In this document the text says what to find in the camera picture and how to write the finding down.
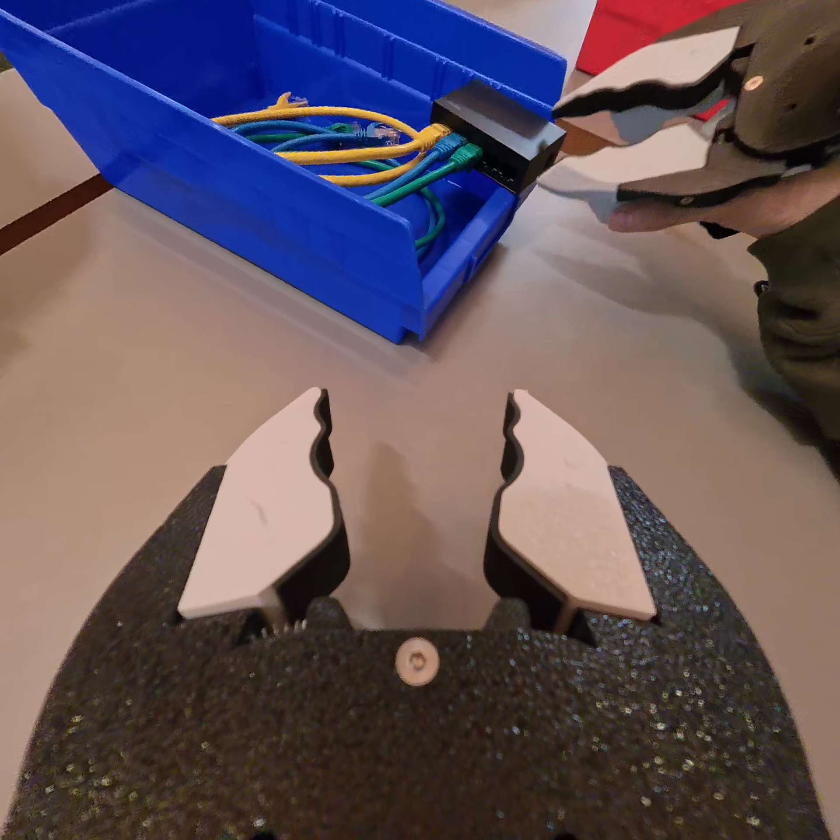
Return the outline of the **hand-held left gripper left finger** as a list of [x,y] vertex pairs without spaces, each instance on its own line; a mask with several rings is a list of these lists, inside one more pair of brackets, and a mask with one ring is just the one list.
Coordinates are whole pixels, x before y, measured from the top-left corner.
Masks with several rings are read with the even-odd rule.
[[177,606],[185,620],[259,610],[302,624],[313,600],[350,570],[331,482],[328,391],[312,387],[249,435],[228,459]]

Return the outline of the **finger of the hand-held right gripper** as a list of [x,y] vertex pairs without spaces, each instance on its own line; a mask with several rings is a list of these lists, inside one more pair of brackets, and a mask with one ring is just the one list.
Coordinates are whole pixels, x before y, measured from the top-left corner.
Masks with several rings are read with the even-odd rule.
[[607,146],[562,155],[538,179],[556,196],[587,205],[600,222],[620,206],[652,200],[667,207],[714,207],[755,186],[772,186],[816,165],[816,153],[753,157],[734,143]]
[[619,122],[666,122],[733,112],[739,84],[732,65],[755,45],[745,29],[730,26],[643,47],[564,94],[553,118],[605,112]]

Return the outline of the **person's right forearm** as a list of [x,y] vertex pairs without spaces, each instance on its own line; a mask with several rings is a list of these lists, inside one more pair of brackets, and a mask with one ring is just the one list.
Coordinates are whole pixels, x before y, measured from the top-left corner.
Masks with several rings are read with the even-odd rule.
[[770,366],[801,400],[838,463],[839,215],[830,203],[749,247],[766,273],[759,334]]

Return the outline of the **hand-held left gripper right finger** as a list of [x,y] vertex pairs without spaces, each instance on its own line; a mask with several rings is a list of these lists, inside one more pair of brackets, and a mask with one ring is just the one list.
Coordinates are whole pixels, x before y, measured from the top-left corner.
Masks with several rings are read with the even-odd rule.
[[525,627],[576,634],[583,613],[642,623],[658,614],[599,451],[526,390],[507,397],[502,482],[484,574]]

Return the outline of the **blue plastic bin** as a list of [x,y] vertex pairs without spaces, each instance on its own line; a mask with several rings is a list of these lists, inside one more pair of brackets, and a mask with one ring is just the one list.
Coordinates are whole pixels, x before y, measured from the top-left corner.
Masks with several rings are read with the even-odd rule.
[[520,198],[478,171],[425,204],[370,206],[212,118],[286,92],[416,129],[481,79],[550,115],[566,59],[440,2],[2,2],[2,52],[118,189],[382,337],[423,338],[509,227]]

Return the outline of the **person's right hand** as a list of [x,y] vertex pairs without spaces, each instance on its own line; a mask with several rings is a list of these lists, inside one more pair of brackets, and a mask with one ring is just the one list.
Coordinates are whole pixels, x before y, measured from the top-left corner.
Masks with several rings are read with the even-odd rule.
[[610,230],[652,233],[683,224],[715,224],[753,238],[779,233],[814,214],[839,195],[838,161],[756,187],[715,206],[671,206],[654,199],[625,203],[608,219]]

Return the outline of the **red plastic bin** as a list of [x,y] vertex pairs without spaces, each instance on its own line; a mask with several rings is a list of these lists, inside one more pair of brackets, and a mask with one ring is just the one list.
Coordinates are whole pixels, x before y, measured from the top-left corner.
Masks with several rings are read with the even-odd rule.
[[[737,1],[599,1],[581,52],[576,60],[580,79],[594,78],[617,61],[649,46],[667,34],[685,27],[719,10],[737,5]],[[665,106],[643,106],[639,110],[615,112],[601,110],[580,117],[563,117],[563,121],[580,125],[609,120],[618,128],[621,119],[652,117],[662,124],[677,119],[707,122],[720,110],[730,106],[730,98],[717,89],[703,100],[701,109],[673,109]]]

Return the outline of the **black network switch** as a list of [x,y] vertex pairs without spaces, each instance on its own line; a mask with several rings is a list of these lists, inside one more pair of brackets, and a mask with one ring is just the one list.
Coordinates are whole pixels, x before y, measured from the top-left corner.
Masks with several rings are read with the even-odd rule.
[[435,100],[431,122],[478,146],[477,170],[518,198],[557,161],[565,138],[554,121],[481,80]]

